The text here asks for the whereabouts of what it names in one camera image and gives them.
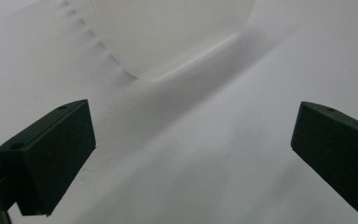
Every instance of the screw hole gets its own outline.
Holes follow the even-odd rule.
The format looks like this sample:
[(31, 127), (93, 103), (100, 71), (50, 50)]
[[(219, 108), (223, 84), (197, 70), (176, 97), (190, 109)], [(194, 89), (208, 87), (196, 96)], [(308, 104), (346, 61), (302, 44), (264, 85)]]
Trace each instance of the screw hole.
[(23, 144), (23, 143), (16, 143), (16, 144), (11, 145), (10, 149), (16, 150), (16, 149), (23, 147), (24, 145), (25, 144)]

